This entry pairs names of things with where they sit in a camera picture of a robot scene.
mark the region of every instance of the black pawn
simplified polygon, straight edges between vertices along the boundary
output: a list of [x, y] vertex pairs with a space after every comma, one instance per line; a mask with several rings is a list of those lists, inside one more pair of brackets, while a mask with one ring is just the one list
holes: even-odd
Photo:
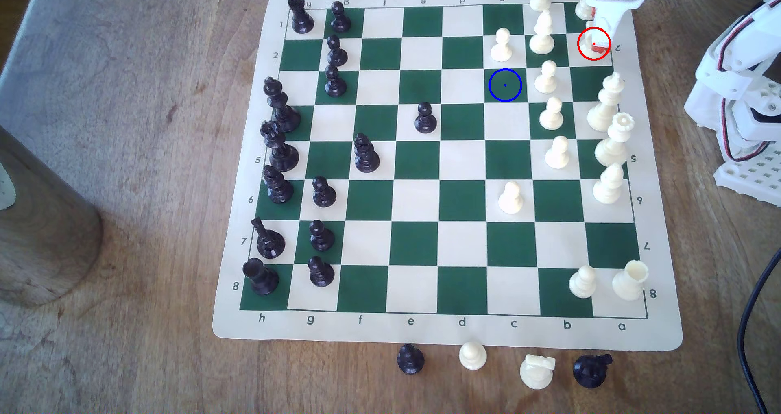
[[263, 180], [268, 187], [268, 198], [275, 204], [283, 204], [293, 197], [293, 185], [285, 180], [279, 170], [266, 164], [263, 166]]
[[334, 246], [334, 232], [326, 228], [325, 224], [319, 220], [312, 220], [309, 223], [309, 233], [312, 235], [309, 237], [309, 243], [312, 247], [318, 251], [327, 251]]
[[364, 173], [371, 173], [380, 166], [380, 156], [374, 151], [374, 145], [363, 133], [356, 135], [353, 142], [356, 146], [356, 168]]
[[304, 34], [314, 28], [315, 21], [304, 9], [304, 0], [288, 0], [288, 7], [293, 11], [293, 31]]
[[328, 44], [328, 48], [331, 49], [328, 51], [328, 56], [326, 57], [328, 64], [342, 66], [347, 63], [347, 52], [341, 48], [339, 37], [336, 34], [331, 34], [328, 36], [328, 39], [326, 39], [326, 42]]
[[350, 30], [352, 22], [345, 15], [345, 6], [338, 0], [331, 4], [331, 11], [334, 13], [334, 20], [331, 21], [331, 28], [337, 33], [344, 33]]
[[610, 355], [583, 355], [572, 366], [575, 380], [586, 388], [599, 387], [608, 376], [608, 366], [613, 363]]
[[276, 259], [285, 250], [285, 238], [277, 231], [266, 229], [257, 217], [252, 219], [252, 226], [258, 233], [258, 252], [264, 259]]
[[318, 288], [325, 288], [334, 281], [334, 268], [317, 255], [309, 259], [309, 280]]
[[241, 268], [249, 279], [252, 291], [258, 295], [268, 295], [279, 285], [279, 274], [269, 268], [260, 259], [249, 259]]
[[312, 186], [315, 188], [312, 199], [318, 207], [330, 207], [337, 200], [337, 192], [333, 187], [328, 186], [326, 178], [318, 176], [312, 179]]
[[298, 165], [298, 150], [285, 143], [285, 134], [279, 131], [276, 121], [267, 121], [260, 128], [260, 134], [266, 140], [266, 146], [271, 148], [271, 157], [268, 162], [281, 171], [293, 170]]
[[436, 129], [436, 117], [431, 115], [431, 103], [424, 101], [418, 105], [415, 129], [421, 133], [432, 133]]
[[424, 362], [423, 352], [412, 344], [402, 345], [396, 356], [398, 368], [407, 374], [415, 374], [423, 369]]

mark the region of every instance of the white square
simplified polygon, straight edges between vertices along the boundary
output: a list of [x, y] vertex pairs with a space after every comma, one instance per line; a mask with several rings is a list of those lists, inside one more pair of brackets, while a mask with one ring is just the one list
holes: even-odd
[[391, 221], [347, 220], [342, 266], [388, 266], [391, 260]]
[[441, 37], [404, 37], [401, 40], [402, 70], [441, 70]]
[[331, 266], [334, 268], [334, 281], [325, 288], [318, 288], [309, 279], [309, 266], [293, 265], [288, 309], [335, 311], [339, 300], [341, 266]]
[[580, 179], [578, 141], [569, 139], [569, 162], [563, 169], [554, 169], [545, 162], [545, 154], [553, 146], [552, 139], [533, 139], [529, 142], [532, 155], [532, 179]]
[[436, 313], [436, 266], [388, 266], [387, 312]]
[[540, 315], [540, 279], [537, 268], [488, 266], [488, 313]]
[[439, 180], [396, 179], [390, 217], [395, 222], [438, 222]]
[[439, 222], [436, 238], [437, 266], [485, 266], [488, 264], [485, 222]]
[[577, 269], [588, 264], [586, 224], [583, 222], [535, 222], [537, 266]]
[[358, 105], [397, 105], [399, 70], [371, 70], [358, 73]]
[[483, 36], [483, 6], [443, 7], [442, 36]]
[[440, 141], [440, 179], [486, 179], [486, 142]]
[[442, 70], [442, 104], [483, 103], [483, 70]]

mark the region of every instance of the white chess piece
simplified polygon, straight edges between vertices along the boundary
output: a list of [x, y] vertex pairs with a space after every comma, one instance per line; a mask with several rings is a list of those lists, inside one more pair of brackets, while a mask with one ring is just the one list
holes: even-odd
[[621, 197], [623, 181], [624, 169], [621, 168], [621, 164], [610, 164], [593, 185], [593, 197], [603, 204], [612, 204]]
[[541, 390], [553, 380], [555, 367], [556, 359], [554, 358], [526, 355], [526, 358], [521, 362], [521, 380], [527, 387]]
[[561, 114], [561, 99], [551, 97], [545, 104], [545, 110], [540, 112], [540, 125], [548, 130], [555, 130], [564, 123], [564, 116]]
[[507, 61], [513, 55], [510, 49], [510, 30], [500, 28], [496, 30], [496, 44], [491, 47], [491, 58], [495, 61]]
[[619, 112], [613, 115], [613, 123], [608, 128], [608, 137], [597, 143], [593, 155], [605, 167], [610, 164], [623, 165], [626, 162], [626, 146], [634, 129], [634, 118], [630, 114]]
[[613, 121], [613, 115], [618, 110], [618, 104], [621, 101], [621, 91], [624, 90], [625, 82], [621, 80], [618, 72], [613, 72], [610, 76], [602, 80], [602, 90], [599, 91], [599, 103], [589, 109], [586, 120], [592, 129], [605, 132]]
[[589, 265], [581, 266], [569, 278], [569, 291], [579, 299], [587, 299], [597, 289], [597, 274]]
[[529, 40], [529, 49], [536, 54], [547, 54], [553, 50], [553, 20], [549, 10], [542, 10], [537, 17], [537, 24], [534, 26], [534, 36]]
[[643, 283], [648, 279], [648, 266], [642, 261], [631, 260], [624, 270], [613, 277], [613, 291], [622, 300], [634, 301], [643, 295]]
[[552, 60], [546, 60], [542, 62], [542, 70], [540, 75], [534, 79], [534, 89], [542, 92], [542, 94], [550, 94], [556, 90], [556, 62]]
[[545, 163], [554, 169], [563, 169], [569, 162], [569, 139], [559, 135], [553, 139], [553, 145], [545, 152]]
[[461, 346], [458, 350], [458, 360], [465, 369], [481, 369], [486, 363], [486, 349], [473, 340]]
[[499, 195], [499, 209], [507, 214], [515, 214], [521, 211], [523, 198], [521, 187], [516, 182], [510, 181], [504, 185], [504, 192]]

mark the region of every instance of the black cable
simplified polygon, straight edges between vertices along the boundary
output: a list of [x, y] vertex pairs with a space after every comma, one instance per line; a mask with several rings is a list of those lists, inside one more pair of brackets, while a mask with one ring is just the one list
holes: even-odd
[[757, 297], [762, 291], [762, 287], [765, 286], [765, 281], [770, 277], [773, 269], [779, 264], [781, 260], [781, 248], [776, 251], [776, 255], [768, 263], [765, 271], [759, 276], [757, 285], [754, 286], [754, 290], [751, 292], [751, 296], [748, 298], [746, 309], [743, 310], [743, 316], [740, 317], [740, 325], [737, 328], [737, 356], [740, 359], [740, 367], [743, 368], [743, 374], [746, 376], [748, 388], [751, 390], [751, 394], [754, 395], [754, 400], [757, 402], [760, 414], [767, 414], [768, 409], [765, 407], [765, 402], [762, 400], [762, 396], [759, 394], [759, 389], [754, 382], [754, 377], [751, 375], [751, 370], [748, 368], [748, 362], [746, 362], [746, 350], [744, 349], [743, 341], [746, 338], [746, 326], [748, 325], [748, 317], [751, 316], [751, 310], [754, 309], [754, 304], [757, 302]]

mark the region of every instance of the white pawn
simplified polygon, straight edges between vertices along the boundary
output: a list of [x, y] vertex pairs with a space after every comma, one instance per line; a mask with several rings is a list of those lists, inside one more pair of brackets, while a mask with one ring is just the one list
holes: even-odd
[[642, 261], [631, 260], [624, 270], [613, 277], [613, 291], [622, 300], [635, 301], [643, 295], [643, 283], [648, 279], [648, 266]]
[[626, 162], [626, 146], [634, 129], [634, 118], [630, 114], [619, 112], [613, 115], [613, 123], [608, 128], [608, 137], [597, 143], [593, 155], [605, 167], [610, 164], [623, 165]]
[[500, 28], [496, 30], [496, 44], [491, 47], [491, 58], [495, 61], [507, 61], [513, 55], [510, 43], [510, 30]]
[[624, 169], [621, 164], [610, 164], [593, 185], [593, 197], [603, 204], [612, 204], [621, 197], [621, 185], [624, 181]]
[[556, 359], [554, 358], [526, 355], [526, 358], [521, 362], [521, 380], [527, 387], [541, 390], [553, 380], [555, 367]]
[[599, 91], [599, 103], [589, 109], [586, 120], [592, 129], [604, 132], [610, 127], [613, 121], [613, 115], [618, 110], [618, 104], [621, 101], [621, 91], [624, 90], [625, 82], [621, 80], [618, 72], [613, 72], [610, 76], [602, 80], [602, 90]]
[[540, 112], [540, 125], [548, 130], [555, 130], [564, 123], [564, 116], [561, 114], [561, 99], [551, 97], [545, 105], [545, 110]]
[[545, 152], [545, 163], [554, 169], [563, 169], [569, 162], [569, 139], [559, 135], [553, 139], [553, 145]]
[[569, 291], [579, 299], [587, 299], [597, 289], [597, 274], [589, 265], [581, 266], [569, 278]]
[[465, 369], [481, 369], [486, 364], [486, 349], [473, 340], [461, 346], [458, 350], [458, 360]]
[[542, 62], [542, 70], [540, 75], [534, 79], [534, 89], [537, 89], [542, 94], [550, 94], [556, 90], [556, 62], [552, 60], [546, 60]]

